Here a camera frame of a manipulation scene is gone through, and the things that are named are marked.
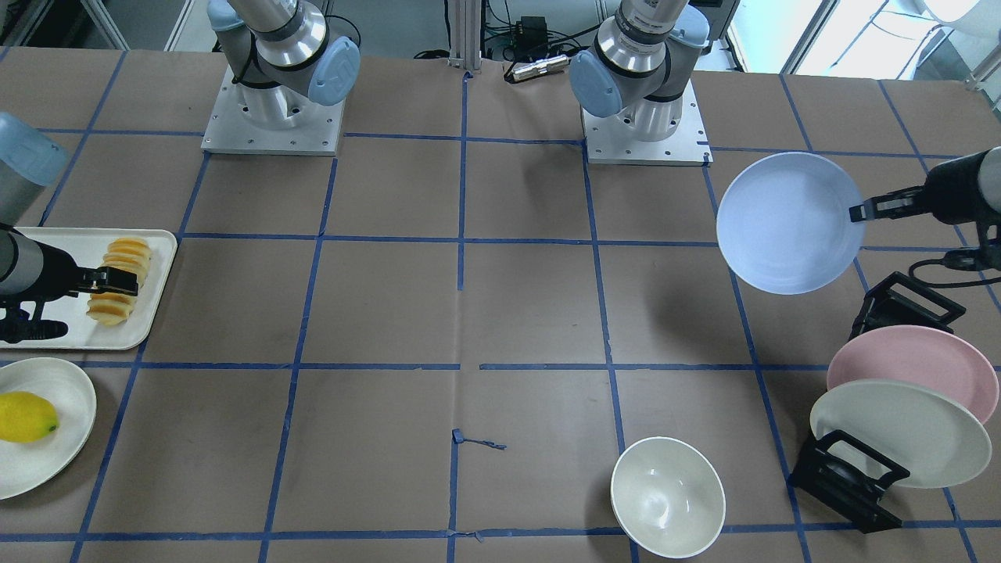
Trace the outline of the arm mounting base plate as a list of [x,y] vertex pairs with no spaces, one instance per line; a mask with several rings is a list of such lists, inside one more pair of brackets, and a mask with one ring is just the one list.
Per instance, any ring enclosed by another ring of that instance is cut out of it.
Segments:
[[707,167],[714,161],[691,81],[673,101],[641,99],[604,118],[582,109],[580,117],[590,163]]
[[201,149],[229,156],[336,156],[346,101],[321,106],[285,86],[255,89],[223,75]]

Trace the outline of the silver robot arm, robot's right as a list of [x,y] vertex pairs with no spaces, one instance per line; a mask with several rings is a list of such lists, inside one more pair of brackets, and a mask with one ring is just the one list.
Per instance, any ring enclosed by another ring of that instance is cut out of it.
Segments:
[[[211,1],[207,19],[229,79],[222,83],[203,140],[213,153],[335,153],[343,103],[360,75],[360,46],[330,28],[310,1]],[[90,317],[129,315],[151,257],[114,254],[82,267],[63,249],[28,238],[16,224],[68,155],[45,134],[2,114],[2,341],[51,341],[70,331],[44,317],[47,303],[97,295]]]

